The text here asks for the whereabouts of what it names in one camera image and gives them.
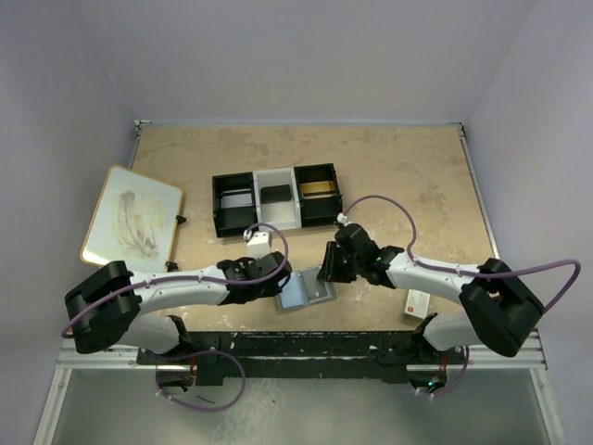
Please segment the grey card holder wallet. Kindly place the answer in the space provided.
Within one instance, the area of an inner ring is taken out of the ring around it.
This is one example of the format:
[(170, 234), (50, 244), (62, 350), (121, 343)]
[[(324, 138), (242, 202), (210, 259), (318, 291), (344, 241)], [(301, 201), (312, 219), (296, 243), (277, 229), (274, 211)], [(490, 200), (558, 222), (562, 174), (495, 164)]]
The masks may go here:
[(317, 279), (320, 266), (293, 271), (282, 292), (275, 297), (279, 313), (295, 312), (336, 299), (332, 283)]

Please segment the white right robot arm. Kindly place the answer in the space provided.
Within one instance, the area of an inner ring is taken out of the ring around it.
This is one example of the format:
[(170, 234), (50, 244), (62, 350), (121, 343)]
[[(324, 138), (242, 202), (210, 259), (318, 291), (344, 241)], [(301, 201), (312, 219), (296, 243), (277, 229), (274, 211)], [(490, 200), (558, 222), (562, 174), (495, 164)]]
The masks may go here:
[(427, 293), (460, 304), (452, 314), (431, 314), (413, 334), (413, 355), (434, 362), (445, 350), (484, 345), (504, 357), (515, 356), (544, 315), (544, 306), (504, 261), (482, 265), (437, 261), (430, 268), (413, 261), (404, 248), (380, 248), (360, 225), (338, 229), (326, 245), (317, 279), (349, 284), (364, 278), (373, 286)]

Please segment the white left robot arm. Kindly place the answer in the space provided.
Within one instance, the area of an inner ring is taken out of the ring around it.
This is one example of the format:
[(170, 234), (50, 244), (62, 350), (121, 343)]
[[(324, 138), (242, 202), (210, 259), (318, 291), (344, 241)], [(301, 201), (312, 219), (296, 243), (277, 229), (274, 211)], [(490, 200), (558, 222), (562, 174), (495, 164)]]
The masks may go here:
[(192, 305), (241, 305), (274, 297), (291, 273), (289, 261), (278, 251), (259, 260), (224, 260), (189, 273), (138, 273), (124, 261), (112, 261), (67, 293), (69, 323), (62, 336), (71, 337), (80, 354), (121, 344), (180, 363), (191, 350), (183, 321), (155, 312)]

